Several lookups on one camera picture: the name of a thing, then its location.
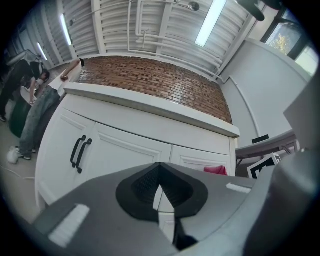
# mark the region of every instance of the window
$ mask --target window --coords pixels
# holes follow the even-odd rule
[[[288,10],[278,12],[261,42],[293,59],[311,76],[319,63],[318,53],[295,16]]]
[[[295,62],[307,71],[310,76],[313,76],[318,67],[319,56],[311,45],[307,45]]]

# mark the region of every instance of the tree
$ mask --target tree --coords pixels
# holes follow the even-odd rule
[[[270,46],[280,50],[280,52],[287,55],[290,52],[289,44],[290,40],[286,36],[278,34],[278,38],[276,40],[273,40],[270,43]]]

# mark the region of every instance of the white cabinet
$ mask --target white cabinet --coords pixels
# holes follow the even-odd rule
[[[231,175],[231,157],[225,154],[210,153],[181,146],[172,146],[170,163],[204,171],[205,167],[225,166],[228,175]]]
[[[96,123],[91,151],[83,161],[86,180],[135,166],[168,162],[172,145]]]
[[[198,171],[223,165],[228,175],[235,175],[233,138],[193,126],[194,121],[184,123],[179,115],[172,115],[178,118],[173,120],[158,112],[145,112],[144,108],[148,107],[137,110],[67,95],[42,139],[35,174],[37,205],[50,205],[90,179],[156,162]],[[82,172],[72,166],[74,149],[73,162],[79,162]],[[164,215],[170,216],[174,211],[162,189],[154,204]]]
[[[37,161],[37,189],[52,204],[87,180],[135,166],[169,162],[172,145],[93,122],[68,110],[55,114]],[[71,163],[72,152],[80,138]],[[91,139],[91,144],[84,143]]]
[[[81,183],[82,177],[77,168],[72,167],[71,155],[77,140],[90,134],[95,125],[95,122],[65,109],[61,109],[52,119],[42,140],[36,166],[38,190],[47,204]],[[75,162],[83,143],[83,140],[79,142],[73,159]]]

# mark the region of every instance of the pink cloth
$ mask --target pink cloth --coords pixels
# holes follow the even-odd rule
[[[211,174],[220,174],[220,175],[226,175],[228,176],[227,174],[227,169],[225,166],[223,165],[220,165],[218,167],[204,167],[204,171],[206,173],[211,173]]]

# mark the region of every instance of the cabinet door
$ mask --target cabinet door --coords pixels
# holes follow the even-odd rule
[[[172,146],[170,163],[204,171],[205,167],[225,166],[227,174],[231,175],[230,155],[210,153],[181,146]]]
[[[77,168],[71,164],[76,142],[91,133],[95,122],[61,108],[55,113],[45,132],[36,165],[37,189],[47,204],[51,204],[73,190],[78,179]],[[77,147],[76,163],[84,141]]]
[[[170,160],[172,145],[96,123],[90,135],[86,180],[128,168]]]

